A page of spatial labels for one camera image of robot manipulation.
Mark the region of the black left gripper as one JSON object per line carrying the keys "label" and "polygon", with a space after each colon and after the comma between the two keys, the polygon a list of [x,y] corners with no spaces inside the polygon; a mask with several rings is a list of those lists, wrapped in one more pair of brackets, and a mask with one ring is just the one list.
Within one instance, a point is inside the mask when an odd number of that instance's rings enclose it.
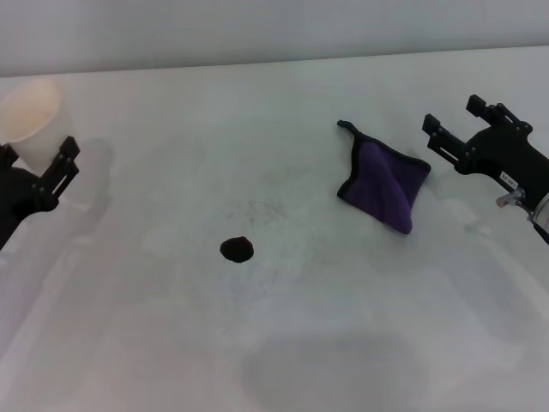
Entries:
{"label": "black left gripper", "polygon": [[58,206],[59,198],[79,173],[75,163],[79,153],[75,138],[67,136],[50,166],[38,177],[12,167],[18,154],[8,144],[0,146],[1,248],[27,217]]}

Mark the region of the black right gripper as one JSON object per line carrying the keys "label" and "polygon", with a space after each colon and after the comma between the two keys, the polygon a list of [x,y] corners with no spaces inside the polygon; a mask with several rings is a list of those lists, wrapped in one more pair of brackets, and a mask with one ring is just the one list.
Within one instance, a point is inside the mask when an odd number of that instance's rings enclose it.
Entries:
{"label": "black right gripper", "polygon": [[529,143],[532,126],[521,121],[503,103],[487,105],[477,94],[469,97],[466,110],[491,127],[465,143],[434,116],[426,114],[422,130],[429,136],[427,147],[458,173],[483,174],[511,190],[513,185],[501,177],[505,173],[525,191],[526,203],[540,202],[548,193],[548,158]]}

